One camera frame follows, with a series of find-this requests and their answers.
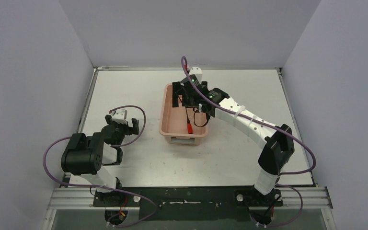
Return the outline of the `red handled screwdriver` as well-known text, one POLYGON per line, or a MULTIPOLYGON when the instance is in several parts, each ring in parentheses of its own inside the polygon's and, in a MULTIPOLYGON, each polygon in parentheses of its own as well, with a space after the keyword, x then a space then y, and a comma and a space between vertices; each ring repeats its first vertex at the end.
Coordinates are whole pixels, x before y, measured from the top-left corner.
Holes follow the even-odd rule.
POLYGON ((186 113, 187 132, 188 132, 188 134, 193 134, 193 129, 192 129, 192 125, 191 125, 191 122, 190 122, 190 119, 189 119, 187 107, 185 107, 184 109, 185 109, 185 113, 186 113))

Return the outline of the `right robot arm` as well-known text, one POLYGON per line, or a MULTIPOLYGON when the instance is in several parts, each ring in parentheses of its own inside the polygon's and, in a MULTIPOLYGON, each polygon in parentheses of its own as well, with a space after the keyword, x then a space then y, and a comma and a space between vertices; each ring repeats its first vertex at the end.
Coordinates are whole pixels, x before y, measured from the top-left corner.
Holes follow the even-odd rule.
POLYGON ((283 124, 268 123, 235 102, 219 88, 209 90, 207 82, 199 82, 195 75, 172 83, 172 105, 192 108, 206 114, 207 119, 217 118, 234 126, 253 140, 262 152, 258 159, 260 172, 251 191, 251 200, 263 205, 279 181, 284 165, 294 153, 291 128, 283 124))

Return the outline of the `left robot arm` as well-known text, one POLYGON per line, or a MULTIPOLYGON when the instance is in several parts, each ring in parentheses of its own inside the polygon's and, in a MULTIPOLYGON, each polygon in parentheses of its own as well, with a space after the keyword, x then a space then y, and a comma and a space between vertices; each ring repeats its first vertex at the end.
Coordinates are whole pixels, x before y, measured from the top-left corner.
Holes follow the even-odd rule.
POLYGON ((66 173, 81 176, 92 185, 98 185, 96 191, 105 193, 105 202, 116 207, 123 200, 123 193, 117 190, 122 186, 105 166, 120 165, 123 159, 120 145, 125 136, 139 134, 139 121, 132 118, 128 122, 125 115, 106 115, 105 121, 101 131, 91 136, 84 133, 71 136, 61 158, 61 168, 66 173))

